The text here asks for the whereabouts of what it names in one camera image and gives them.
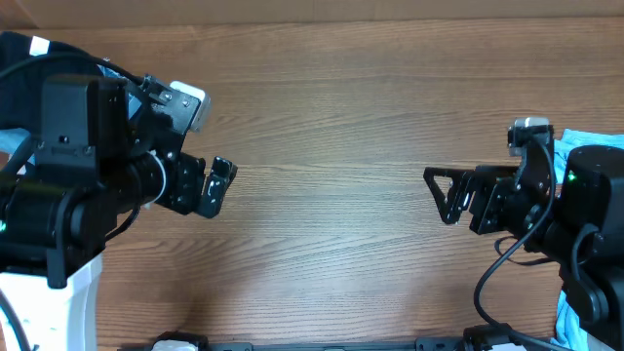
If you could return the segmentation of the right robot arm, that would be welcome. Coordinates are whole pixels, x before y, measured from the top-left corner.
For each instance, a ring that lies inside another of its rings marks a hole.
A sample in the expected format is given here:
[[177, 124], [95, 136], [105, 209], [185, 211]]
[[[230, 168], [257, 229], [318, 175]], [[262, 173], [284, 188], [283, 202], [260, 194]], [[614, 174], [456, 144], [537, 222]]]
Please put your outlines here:
[[517, 167], [474, 170], [428, 167], [423, 178], [442, 221], [472, 215], [483, 235], [506, 231], [515, 244], [482, 275], [473, 299], [479, 315], [514, 341], [547, 343], [495, 320], [482, 304], [488, 279], [519, 248], [560, 266], [567, 301], [580, 327], [605, 346], [623, 347], [623, 152], [587, 145], [572, 150], [565, 180], [555, 180], [554, 152], [537, 141], [522, 146]]

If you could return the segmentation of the black t-shirt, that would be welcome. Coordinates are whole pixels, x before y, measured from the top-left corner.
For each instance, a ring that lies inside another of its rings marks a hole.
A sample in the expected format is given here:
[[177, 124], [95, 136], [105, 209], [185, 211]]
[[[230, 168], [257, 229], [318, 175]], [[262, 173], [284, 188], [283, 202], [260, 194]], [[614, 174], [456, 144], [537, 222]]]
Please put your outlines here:
[[[4, 31], [1, 33], [1, 70], [32, 59], [32, 37]], [[38, 134], [40, 130], [42, 86], [47, 78], [58, 74], [102, 76], [99, 67], [77, 58], [64, 58], [35, 63], [1, 80], [1, 129], [24, 129]]]

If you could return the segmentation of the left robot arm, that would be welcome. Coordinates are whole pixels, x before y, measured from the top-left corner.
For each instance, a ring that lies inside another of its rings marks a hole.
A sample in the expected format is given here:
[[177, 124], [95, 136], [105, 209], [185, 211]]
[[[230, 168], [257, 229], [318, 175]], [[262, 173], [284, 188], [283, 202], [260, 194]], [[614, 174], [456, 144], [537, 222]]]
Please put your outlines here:
[[1, 173], [1, 331], [10, 350], [94, 350], [107, 243], [141, 208], [212, 218], [237, 174], [185, 154], [206, 98], [183, 84], [44, 82], [40, 131]]

